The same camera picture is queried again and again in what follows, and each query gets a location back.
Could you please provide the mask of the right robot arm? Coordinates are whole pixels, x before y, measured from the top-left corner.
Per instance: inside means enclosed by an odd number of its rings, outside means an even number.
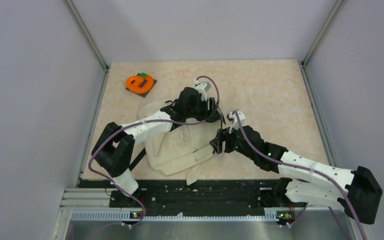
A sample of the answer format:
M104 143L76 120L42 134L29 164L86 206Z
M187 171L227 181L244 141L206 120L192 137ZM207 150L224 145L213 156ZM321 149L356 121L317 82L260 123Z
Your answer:
M284 146L266 142L251 126L218 129L209 142L215 154L238 152L267 172L281 174L273 187L273 200L279 206L314 203L343 212L360 223L375 223L383 190L366 167L344 169L300 156Z

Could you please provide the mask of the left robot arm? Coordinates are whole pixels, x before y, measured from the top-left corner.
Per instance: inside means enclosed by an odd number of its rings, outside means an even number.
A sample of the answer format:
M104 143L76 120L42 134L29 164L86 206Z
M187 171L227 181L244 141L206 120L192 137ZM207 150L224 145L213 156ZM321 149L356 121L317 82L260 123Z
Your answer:
M104 175L122 192L121 200L129 207L140 202L139 184L130 170L134 147L159 134L171 132L188 125L194 119L195 125L214 123L221 120L218 111L220 99L206 96L207 90L185 87L179 97L168 101L165 106L145 118L126 125L108 123L91 152L107 174Z

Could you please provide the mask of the cream canvas backpack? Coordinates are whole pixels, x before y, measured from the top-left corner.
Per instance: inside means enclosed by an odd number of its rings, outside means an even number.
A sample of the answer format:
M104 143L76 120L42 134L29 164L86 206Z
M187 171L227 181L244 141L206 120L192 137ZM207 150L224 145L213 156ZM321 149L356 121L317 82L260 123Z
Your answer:
M144 141L146 155L143 163L133 170L138 179L185 180L186 185L195 183L213 156L210 141L224 125L223 120L198 125L182 125Z

